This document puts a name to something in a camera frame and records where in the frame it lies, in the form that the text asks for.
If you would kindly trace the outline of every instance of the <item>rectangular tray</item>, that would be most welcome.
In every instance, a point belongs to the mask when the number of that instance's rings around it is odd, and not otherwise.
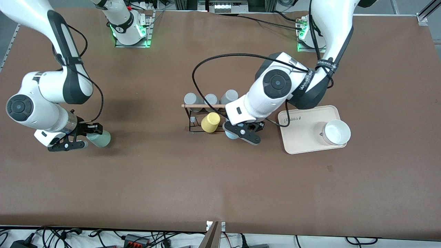
[[[343,148],[343,145],[330,145],[324,141],[320,133],[326,123],[340,120],[336,107],[332,105],[315,107],[313,109],[293,109],[289,111],[291,123],[286,128],[280,128],[285,151],[289,154],[299,154],[319,150]],[[286,111],[278,115],[280,124],[287,124]]]

